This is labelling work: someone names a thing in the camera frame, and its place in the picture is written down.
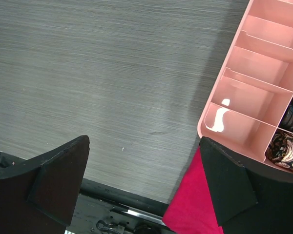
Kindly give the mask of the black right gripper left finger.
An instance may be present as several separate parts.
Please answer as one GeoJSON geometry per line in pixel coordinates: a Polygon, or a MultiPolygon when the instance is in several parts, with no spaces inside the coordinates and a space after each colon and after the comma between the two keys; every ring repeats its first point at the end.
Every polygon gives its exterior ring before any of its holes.
{"type": "Polygon", "coordinates": [[[0,151],[0,234],[63,234],[70,226],[89,137],[25,160],[0,151]]]}

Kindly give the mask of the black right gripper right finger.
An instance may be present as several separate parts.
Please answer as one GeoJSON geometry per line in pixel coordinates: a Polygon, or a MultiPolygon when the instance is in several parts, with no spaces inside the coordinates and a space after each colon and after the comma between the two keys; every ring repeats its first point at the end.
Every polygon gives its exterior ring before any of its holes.
{"type": "Polygon", "coordinates": [[[293,234],[293,173],[203,137],[200,152],[217,223],[226,234],[293,234]]]}

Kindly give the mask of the magenta red cloth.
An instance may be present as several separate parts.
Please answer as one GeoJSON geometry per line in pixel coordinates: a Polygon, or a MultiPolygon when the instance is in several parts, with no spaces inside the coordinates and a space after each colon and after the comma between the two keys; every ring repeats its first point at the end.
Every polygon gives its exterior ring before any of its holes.
{"type": "Polygon", "coordinates": [[[217,224],[200,149],[184,174],[163,222],[177,234],[223,233],[217,224]]]}

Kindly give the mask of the floral dark rolled sock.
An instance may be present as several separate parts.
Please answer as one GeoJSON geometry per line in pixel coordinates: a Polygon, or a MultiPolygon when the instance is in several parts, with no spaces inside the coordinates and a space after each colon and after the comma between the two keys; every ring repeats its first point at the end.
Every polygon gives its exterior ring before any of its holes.
{"type": "Polygon", "coordinates": [[[265,156],[274,165],[293,172],[293,134],[277,129],[265,156]]]}

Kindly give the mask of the pink compartment organizer tray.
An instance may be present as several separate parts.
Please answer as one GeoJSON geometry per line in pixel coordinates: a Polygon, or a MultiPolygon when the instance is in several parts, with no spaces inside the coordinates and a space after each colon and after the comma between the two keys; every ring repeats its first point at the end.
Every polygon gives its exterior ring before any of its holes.
{"type": "Polygon", "coordinates": [[[199,119],[198,135],[286,170],[265,152],[277,129],[293,134],[280,126],[292,100],[293,0],[251,0],[199,119]]]}

